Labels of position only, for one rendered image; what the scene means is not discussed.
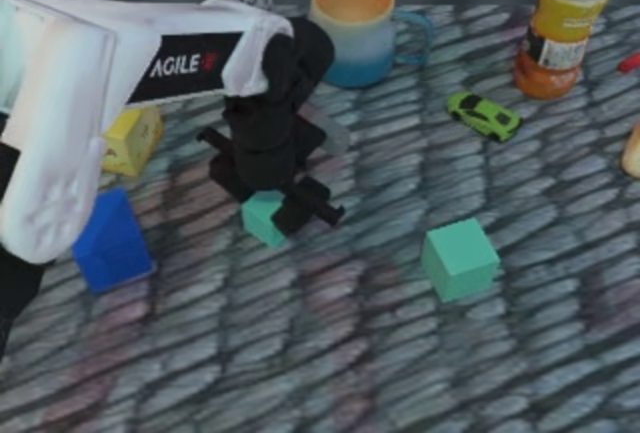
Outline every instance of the teal block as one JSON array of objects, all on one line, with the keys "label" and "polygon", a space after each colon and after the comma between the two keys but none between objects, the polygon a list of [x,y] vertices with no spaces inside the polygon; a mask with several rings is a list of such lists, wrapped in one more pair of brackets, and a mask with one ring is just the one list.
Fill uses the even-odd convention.
[{"label": "teal block", "polygon": [[475,218],[427,232],[422,266],[442,301],[491,287],[500,257]]},{"label": "teal block", "polygon": [[271,248],[278,248],[286,241],[271,220],[283,199],[284,195],[279,191],[260,191],[241,206],[244,229]]}]

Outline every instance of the mug rim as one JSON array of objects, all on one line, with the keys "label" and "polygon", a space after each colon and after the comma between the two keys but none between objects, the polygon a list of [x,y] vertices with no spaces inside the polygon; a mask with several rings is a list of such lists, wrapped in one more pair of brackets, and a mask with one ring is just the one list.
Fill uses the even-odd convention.
[{"label": "mug rim", "polygon": [[345,27],[349,27],[349,26],[361,27],[369,24],[378,23],[379,21],[391,16],[391,13],[393,12],[395,5],[396,5],[396,0],[391,0],[389,3],[389,7],[383,13],[379,14],[375,18],[371,18],[369,20],[347,21],[347,20],[340,20],[340,19],[334,18],[333,16],[327,14],[322,8],[320,8],[320,5],[318,5],[318,0],[311,0],[311,6],[316,11],[317,14],[323,16],[326,21],[329,21],[334,24],[338,24],[340,26],[345,26]]}]

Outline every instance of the cobblestone floor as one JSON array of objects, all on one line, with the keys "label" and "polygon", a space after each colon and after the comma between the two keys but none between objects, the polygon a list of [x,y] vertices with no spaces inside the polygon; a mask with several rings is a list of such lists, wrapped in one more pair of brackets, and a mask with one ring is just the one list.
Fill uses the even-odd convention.
[{"label": "cobblestone floor", "polygon": [[[97,298],[68,258],[48,274],[0,373],[0,432],[640,431],[640,183],[618,166],[640,89],[615,71],[640,8],[609,10],[580,84],[546,103],[512,86],[529,8],[427,11],[427,70],[317,92],[353,138],[315,167],[348,207],[336,231],[260,246],[193,140],[220,101],[168,113],[144,176],[124,180],[159,271]],[[462,87],[519,112],[518,136],[450,121]],[[423,235],[469,216],[503,267],[442,305]]]}]

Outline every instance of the red logo mark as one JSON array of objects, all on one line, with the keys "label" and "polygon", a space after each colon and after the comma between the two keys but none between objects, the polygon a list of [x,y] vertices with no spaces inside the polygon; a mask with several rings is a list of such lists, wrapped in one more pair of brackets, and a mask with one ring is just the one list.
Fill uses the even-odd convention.
[{"label": "red logo mark", "polygon": [[215,65],[216,60],[218,59],[218,55],[216,53],[207,53],[202,58],[202,69],[204,71],[209,71]]}]

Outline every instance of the cup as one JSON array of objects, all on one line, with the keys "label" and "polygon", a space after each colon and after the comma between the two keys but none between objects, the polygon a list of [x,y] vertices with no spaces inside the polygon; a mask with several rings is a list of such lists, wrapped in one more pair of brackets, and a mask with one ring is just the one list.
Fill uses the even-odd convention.
[{"label": "cup", "polygon": [[[309,19],[331,38],[335,59],[324,81],[342,88],[362,88],[383,80],[394,63],[426,65],[433,24],[425,15],[395,9],[395,0],[311,0]],[[424,30],[420,53],[396,54],[393,20]]]}]

